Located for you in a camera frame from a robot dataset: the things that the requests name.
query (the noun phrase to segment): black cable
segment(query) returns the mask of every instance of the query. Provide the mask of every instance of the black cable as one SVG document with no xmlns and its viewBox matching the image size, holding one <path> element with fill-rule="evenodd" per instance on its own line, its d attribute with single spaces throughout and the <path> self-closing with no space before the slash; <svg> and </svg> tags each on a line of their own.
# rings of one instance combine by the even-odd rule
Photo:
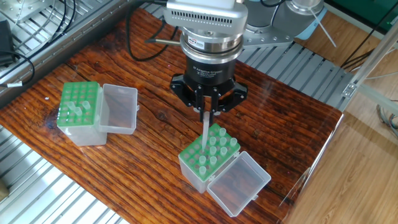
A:
<svg viewBox="0 0 398 224">
<path fill-rule="evenodd" d="M 165 1 L 139 1 L 139 2 L 153 2 L 153 3 L 156 3 L 156 4 L 166 4 L 166 2 Z M 131 58 L 132 59 L 134 59 L 135 61 L 137 61 L 137 62 L 146 62 L 146 61 L 149 61 L 149 60 L 152 60 L 152 59 L 154 59 L 154 58 L 156 58 L 156 57 L 158 57 L 160 54 L 162 54 L 166 49 L 167 49 L 167 47 L 169 47 L 169 45 L 165 45 L 163 48 L 162 48 L 162 50 L 160 50 L 159 52 L 157 52 L 156 54 L 154 54 L 154 55 L 152 55 L 152 56 L 150 56 L 150 57 L 147 57 L 147 58 L 137 58 L 135 55 L 133 55 L 132 54 L 132 52 L 131 52 L 131 45 L 130 45 L 130 18 L 131 18 L 131 16 L 133 15 L 133 13 L 134 13 L 134 11 L 136 10 L 138 8 L 138 6 L 137 5 L 135 5 L 135 4 L 133 4 L 133 5 L 131 5 L 130 7 L 129 7 L 129 9 L 127 10 L 127 14 L 126 14 L 126 45 L 127 45 L 127 51 L 129 52 L 129 55 L 131 56 Z M 163 27 L 165 26 L 165 21 L 162 21 L 162 26 L 160 27 L 160 29 L 151 37 L 151 39 L 153 39 L 153 38 L 155 38 L 161 31 L 162 31 L 162 29 L 163 29 Z M 173 34 L 172 34 L 172 36 L 171 36 L 171 40 L 175 37 L 175 35 L 177 34 L 177 31 L 178 31 L 178 27 L 176 27 L 175 29 L 174 29 L 174 32 L 173 32 Z"/>
<path fill-rule="evenodd" d="M 35 76 L 35 66 L 34 66 L 33 63 L 29 60 L 29 58 L 27 58 L 27 57 L 25 57 L 25 56 L 23 56 L 22 54 L 17 53 L 17 52 L 10 52 L 10 51 L 6 51 L 6 50 L 0 50 L 0 52 L 1 52 L 1 53 L 7 53 L 7 54 L 18 55 L 18 56 L 20 56 L 21 58 L 25 59 L 25 60 L 30 64 L 30 66 L 32 67 L 32 75 L 29 77 L 28 80 L 22 82 L 22 85 L 26 85 L 26 84 L 28 84 L 30 81 L 32 81 L 33 77 Z M 9 87 L 8 87 L 8 84 L 4 84 L 4 83 L 0 84 L 0 87 L 9 88 Z"/>
<path fill-rule="evenodd" d="M 343 67 L 343 69 L 345 70 L 345 69 L 347 69 L 347 68 L 350 68 L 350 67 L 352 67 L 352 66 L 355 66 L 355 65 L 358 64 L 359 62 L 363 62 L 365 59 L 367 59 L 367 58 L 370 56 L 370 54 L 373 52 L 373 50 L 374 50 L 374 49 L 372 49 L 372 50 L 366 52 L 365 54 L 362 54 L 362 55 L 360 55 L 360 56 L 358 56 L 358 57 L 356 57 L 356 58 L 350 60 L 350 61 L 349 61 L 349 64 L 345 65 L 345 66 Z"/>
<path fill-rule="evenodd" d="M 53 36 L 54 36 L 58 31 L 61 30 L 62 24 L 65 22 L 65 19 L 66 19 L 66 17 L 67 17 L 67 0 L 63 0 L 63 5 L 64 5 L 64 7 L 63 7 L 63 16 L 62 16 L 62 19 L 61 19 L 60 24 L 59 24 L 58 27 L 57 27 L 57 30 L 56 30 L 56 31 L 54 32 L 54 34 L 53 34 Z M 49 44 L 49 43 L 51 43 L 51 42 L 53 42 L 53 40 L 48 41 L 45 45 L 47 45 L 47 44 Z"/>
<path fill-rule="evenodd" d="M 68 25 L 66 26 L 66 28 L 63 30 L 62 35 L 66 33 L 66 31 L 68 31 L 70 25 L 73 22 L 73 19 L 75 18 L 75 13 L 76 13 L 76 0 L 73 0 L 73 12 L 72 12 L 72 16 L 70 18 L 70 21 L 68 23 Z"/>
<path fill-rule="evenodd" d="M 280 2 L 274 3 L 274 4 L 267 4 L 264 2 L 264 0 L 260 0 L 261 4 L 265 7 L 276 7 L 280 6 L 283 2 L 286 2 L 286 0 L 280 0 Z"/>
<path fill-rule="evenodd" d="M 381 25 L 384 19 L 398 6 L 398 2 L 391 7 L 391 9 L 381 18 L 381 20 L 377 23 L 377 25 L 372 29 L 372 31 L 365 37 L 365 39 L 360 43 L 360 45 L 354 50 L 354 52 L 344 61 L 344 63 L 340 67 L 344 67 L 348 64 L 348 60 L 351 59 L 352 56 L 362 47 L 362 45 L 372 36 L 373 32 L 376 31 L 377 28 Z"/>
</svg>

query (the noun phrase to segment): wood grain surface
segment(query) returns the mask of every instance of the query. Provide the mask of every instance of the wood grain surface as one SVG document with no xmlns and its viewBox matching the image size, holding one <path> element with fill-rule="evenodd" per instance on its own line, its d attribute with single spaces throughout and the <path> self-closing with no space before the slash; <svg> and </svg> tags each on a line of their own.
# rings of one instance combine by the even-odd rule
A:
<svg viewBox="0 0 398 224">
<path fill-rule="evenodd" d="M 143 10 L 132 18 L 131 45 L 138 57 L 162 48 L 144 44 L 160 21 Z M 166 26 L 160 38 L 170 37 Z M 294 201 L 285 198 L 313 164 L 341 112 L 237 63 L 236 79 L 248 99 L 215 118 L 272 177 L 259 198 L 230 218 L 208 193 L 184 178 L 178 154 L 201 134 L 198 114 L 169 90 L 183 73 L 185 56 L 169 47 L 150 62 L 126 52 L 124 22 L 1 110 L 0 124 L 131 223 L 277 223 Z M 133 135 L 108 134 L 104 146 L 76 147 L 57 128 L 66 82 L 97 81 L 138 89 Z"/>
</svg>

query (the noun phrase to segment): metal grating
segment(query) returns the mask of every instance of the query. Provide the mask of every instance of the metal grating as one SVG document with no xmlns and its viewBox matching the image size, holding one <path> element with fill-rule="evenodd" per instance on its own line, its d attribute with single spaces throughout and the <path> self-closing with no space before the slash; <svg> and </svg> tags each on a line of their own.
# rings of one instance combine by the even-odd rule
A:
<svg viewBox="0 0 398 224">
<path fill-rule="evenodd" d="M 73 1 L 67 4 L 66 28 L 73 13 Z M 52 69 L 65 61 L 85 44 L 102 36 L 120 18 L 122 18 L 131 0 L 76 0 L 76 13 L 69 31 L 49 46 L 43 47 L 51 39 L 62 20 L 64 4 L 61 0 L 51 0 L 51 6 L 41 10 L 30 19 L 15 23 L 0 12 L 0 20 L 10 22 L 13 44 L 16 52 L 31 58 L 36 76 L 26 86 L 20 88 L 0 88 L 0 107 L 9 103 Z M 26 80 L 30 75 L 30 65 L 19 59 L 8 66 L 0 67 L 0 83 L 13 83 Z"/>
<path fill-rule="evenodd" d="M 297 43 L 245 49 L 238 60 L 340 111 L 349 102 L 341 93 L 353 75 Z"/>
<path fill-rule="evenodd" d="M 127 223 L 0 126 L 0 223 Z"/>
<path fill-rule="evenodd" d="M 100 3 L 96 1 L 83 2 L 82 0 L 76 0 L 76 13 L 73 21 L 78 22 L 82 20 L 87 12 L 92 11 L 96 7 L 100 7 Z M 21 23 L 16 24 L 6 16 L 2 16 L 2 19 L 7 19 L 10 23 L 14 50 L 23 55 L 30 56 L 39 50 L 53 35 L 57 36 L 58 34 L 55 34 L 55 31 L 62 20 L 63 10 L 63 2 L 55 0 L 51 3 L 51 6 Z M 61 31 L 70 22 L 72 12 L 73 2 L 67 1 L 67 15 Z M 6 67 L 0 67 L 0 71 L 6 69 Z"/>
</svg>

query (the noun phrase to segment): open box lid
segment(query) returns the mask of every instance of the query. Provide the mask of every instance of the open box lid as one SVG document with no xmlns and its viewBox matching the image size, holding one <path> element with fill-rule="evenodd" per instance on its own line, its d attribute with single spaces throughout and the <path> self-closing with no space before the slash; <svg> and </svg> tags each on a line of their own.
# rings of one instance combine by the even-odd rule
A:
<svg viewBox="0 0 398 224">
<path fill-rule="evenodd" d="M 137 95 L 135 88 L 104 84 L 99 131 L 132 134 L 136 129 Z"/>
<path fill-rule="evenodd" d="M 207 186 L 207 192 L 235 217 L 271 180 L 271 176 L 247 153 L 240 155 Z"/>
</svg>

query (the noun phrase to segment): metal rod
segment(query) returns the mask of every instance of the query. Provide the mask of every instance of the metal rod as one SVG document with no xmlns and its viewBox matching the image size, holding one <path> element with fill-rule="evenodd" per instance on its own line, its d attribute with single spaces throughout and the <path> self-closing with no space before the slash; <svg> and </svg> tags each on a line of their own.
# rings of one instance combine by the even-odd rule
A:
<svg viewBox="0 0 398 224">
<path fill-rule="evenodd" d="M 156 44 L 168 44 L 168 45 L 173 45 L 173 46 L 180 46 L 179 41 L 175 40 L 164 40 L 164 39 L 148 39 L 145 40 L 145 43 L 156 43 Z"/>
<path fill-rule="evenodd" d="M 373 71 L 381 59 L 387 54 L 391 47 L 398 41 L 398 22 L 396 22 L 389 32 L 381 40 L 380 44 L 373 50 L 369 58 L 351 80 L 352 83 L 360 86 L 365 78 Z"/>
</svg>

